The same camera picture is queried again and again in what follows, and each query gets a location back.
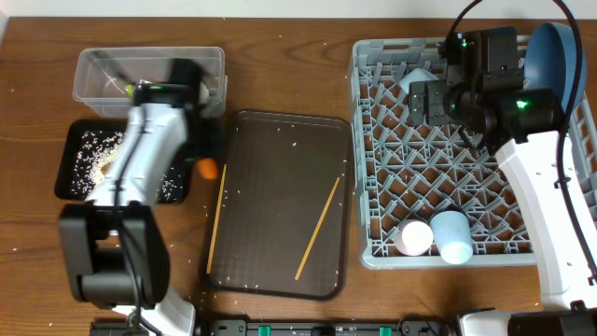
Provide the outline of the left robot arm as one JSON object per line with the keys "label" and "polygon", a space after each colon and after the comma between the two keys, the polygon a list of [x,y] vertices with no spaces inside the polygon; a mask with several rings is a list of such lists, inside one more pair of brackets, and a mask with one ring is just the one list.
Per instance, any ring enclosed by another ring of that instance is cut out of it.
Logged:
{"label": "left robot arm", "polygon": [[116,159],[82,203],[60,213],[68,284],[76,301],[124,315],[101,327],[122,335],[193,335],[194,305],[170,284],[170,257],[153,214],[162,177],[176,159],[213,156],[217,128],[205,85],[142,83]]}

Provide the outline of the brown food scrap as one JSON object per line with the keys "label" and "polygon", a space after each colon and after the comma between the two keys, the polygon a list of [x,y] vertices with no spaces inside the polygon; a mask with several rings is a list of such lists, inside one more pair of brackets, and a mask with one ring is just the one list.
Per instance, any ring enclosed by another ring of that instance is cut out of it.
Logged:
{"label": "brown food scrap", "polygon": [[101,172],[102,176],[106,176],[109,173],[111,166],[112,166],[112,162],[108,162],[104,166],[101,167],[100,172]]}

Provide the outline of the yellow green snack wrapper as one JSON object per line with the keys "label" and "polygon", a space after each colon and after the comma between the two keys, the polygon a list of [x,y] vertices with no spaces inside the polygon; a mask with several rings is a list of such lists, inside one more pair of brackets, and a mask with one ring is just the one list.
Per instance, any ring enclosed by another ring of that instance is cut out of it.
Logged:
{"label": "yellow green snack wrapper", "polygon": [[136,84],[127,84],[125,86],[125,92],[127,93],[127,95],[130,98],[132,98],[135,95],[136,88],[137,88]]}

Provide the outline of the light blue bowl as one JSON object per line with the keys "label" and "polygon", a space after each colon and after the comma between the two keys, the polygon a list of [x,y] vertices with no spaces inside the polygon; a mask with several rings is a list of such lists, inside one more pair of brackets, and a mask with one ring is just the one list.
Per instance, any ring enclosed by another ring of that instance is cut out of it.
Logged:
{"label": "light blue bowl", "polygon": [[410,93],[410,84],[413,82],[424,82],[438,80],[438,77],[423,68],[415,68],[407,75],[402,77],[398,84],[399,87],[406,93]]}

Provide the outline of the pile of white rice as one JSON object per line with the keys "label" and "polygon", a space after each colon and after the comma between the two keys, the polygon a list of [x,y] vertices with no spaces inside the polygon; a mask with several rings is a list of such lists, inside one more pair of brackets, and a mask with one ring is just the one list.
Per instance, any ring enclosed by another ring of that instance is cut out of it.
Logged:
{"label": "pile of white rice", "polygon": [[[103,180],[100,169],[117,158],[124,132],[85,131],[74,154],[73,175],[66,183],[66,198],[83,201]],[[185,197],[186,173],[172,164],[160,180],[159,203],[180,203]]]}

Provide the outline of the pink cup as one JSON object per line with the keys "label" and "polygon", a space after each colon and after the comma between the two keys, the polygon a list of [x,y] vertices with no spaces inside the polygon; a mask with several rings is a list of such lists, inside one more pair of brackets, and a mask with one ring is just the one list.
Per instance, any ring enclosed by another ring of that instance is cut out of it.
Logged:
{"label": "pink cup", "polygon": [[406,256],[421,256],[434,242],[434,234],[428,224],[417,219],[406,219],[397,226],[394,244]]}

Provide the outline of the light blue cup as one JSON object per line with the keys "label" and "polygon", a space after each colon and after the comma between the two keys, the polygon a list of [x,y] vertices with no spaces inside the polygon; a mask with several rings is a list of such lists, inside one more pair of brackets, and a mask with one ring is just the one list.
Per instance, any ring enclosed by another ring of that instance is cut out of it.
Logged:
{"label": "light blue cup", "polygon": [[468,218],[455,210],[435,214],[429,222],[439,255],[451,265],[462,265],[473,256]]}

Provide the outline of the dark blue plate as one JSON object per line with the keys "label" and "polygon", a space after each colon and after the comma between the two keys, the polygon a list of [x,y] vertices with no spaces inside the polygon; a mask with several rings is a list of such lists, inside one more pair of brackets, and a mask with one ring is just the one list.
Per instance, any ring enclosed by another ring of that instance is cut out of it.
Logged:
{"label": "dark blue plate", "polygon": [[576,42],[573,30],[565,24],[545,22],[527,44],[524,76],[528,89],[551,89],[565,110],[576,71]]}

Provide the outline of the orange carrot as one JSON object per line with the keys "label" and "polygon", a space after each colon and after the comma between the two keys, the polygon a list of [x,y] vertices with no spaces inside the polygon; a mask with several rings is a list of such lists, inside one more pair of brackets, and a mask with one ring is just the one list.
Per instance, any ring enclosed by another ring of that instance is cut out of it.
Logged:
{"label": "orange carrot", "polygon": [[216,180],[219,176],[218,166],[213,158],[199,159],[195,167],[203,179]]}

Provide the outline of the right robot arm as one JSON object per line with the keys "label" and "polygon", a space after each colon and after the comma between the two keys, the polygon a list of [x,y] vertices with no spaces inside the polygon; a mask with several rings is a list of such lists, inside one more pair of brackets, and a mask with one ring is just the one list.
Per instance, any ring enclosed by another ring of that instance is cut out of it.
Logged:
{"label": "right robot arm", "polygon": [[564,114],[550,89],[520,79],[407,79],[414,124],[459,124],[481,136],[514,191],[539,272],[544,309],[460,315],[450,335],[593,335],[596,332],[596,228],[561,134]]}

